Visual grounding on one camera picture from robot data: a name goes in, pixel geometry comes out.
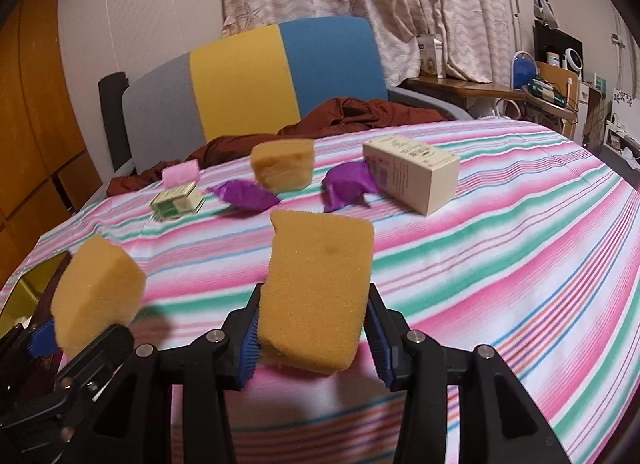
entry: sofa armrest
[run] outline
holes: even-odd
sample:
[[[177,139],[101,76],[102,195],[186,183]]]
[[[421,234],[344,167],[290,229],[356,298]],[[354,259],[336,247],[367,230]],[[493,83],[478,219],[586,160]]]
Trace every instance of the sofa armrest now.
[[[400,87],[387,87],[386,90],[389,94],[389,101],[404,103],[413,107],[436,109],[442,114],[443,118],[449,121],[473,121],[473,118],[466,110],[447,101]]]

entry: purple wrapper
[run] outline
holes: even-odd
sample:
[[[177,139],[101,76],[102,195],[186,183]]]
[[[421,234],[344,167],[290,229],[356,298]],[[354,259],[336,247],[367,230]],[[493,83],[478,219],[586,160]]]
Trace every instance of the purple wrapper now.
[[[365,193],[378,193],[378,185],[365,161],[343,163],[329,170],[322,180],[324,212],[353,204]]]
[[[242,179],[226,181],[226,183],[210,188],[209,192],[216,194],[223,201],[233,204],[236,208],[248,211],[265,211],[280,202],[280,199],[269,190]]]

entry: sponge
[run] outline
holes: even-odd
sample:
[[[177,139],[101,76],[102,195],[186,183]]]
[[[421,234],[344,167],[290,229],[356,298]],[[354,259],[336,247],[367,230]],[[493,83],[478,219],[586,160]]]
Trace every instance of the sponge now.
[[[251,151],[255,179],[273,193],[294,191],[311,184],[314,174],[312,139],[279,139]]]
[[[51,301],[56,341],[73,359],[108,326],[128,325],[142,305],[146,276],[125,250],[96,235],[62,274]]]
[[[371,222],[276,210],[258,343],[266,360],[332,374],[350,367],[364,321],[373,258]]]

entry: pink sponge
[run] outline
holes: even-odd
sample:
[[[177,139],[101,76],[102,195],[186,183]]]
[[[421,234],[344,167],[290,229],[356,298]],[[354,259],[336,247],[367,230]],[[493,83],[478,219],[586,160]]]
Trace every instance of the pink sponge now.
[[[200,166],[196,159],[180,163],[162,171],[162,184],[165,188],[197,183],[200,180]]]

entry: blue cushion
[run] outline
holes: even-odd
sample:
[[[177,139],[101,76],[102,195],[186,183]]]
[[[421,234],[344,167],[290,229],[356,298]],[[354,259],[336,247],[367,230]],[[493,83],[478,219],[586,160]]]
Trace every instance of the blue cushion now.
[[[329,98],[387,99],[378,48],[369,23],[321,17],[280,24],[300,116]]]

